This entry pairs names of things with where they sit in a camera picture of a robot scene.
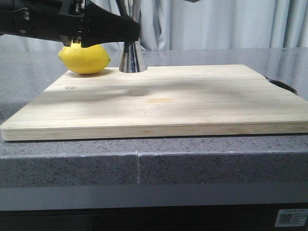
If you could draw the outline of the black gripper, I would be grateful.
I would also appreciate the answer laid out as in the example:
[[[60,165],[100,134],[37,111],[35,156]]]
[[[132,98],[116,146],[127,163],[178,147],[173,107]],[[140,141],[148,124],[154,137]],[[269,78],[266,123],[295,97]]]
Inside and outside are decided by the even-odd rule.
[[[141,25],[130,14],[139,1],[117,0],[119,15],[91,0],[2,0],[0,34],[36,38],[82,48],[139,40]]]

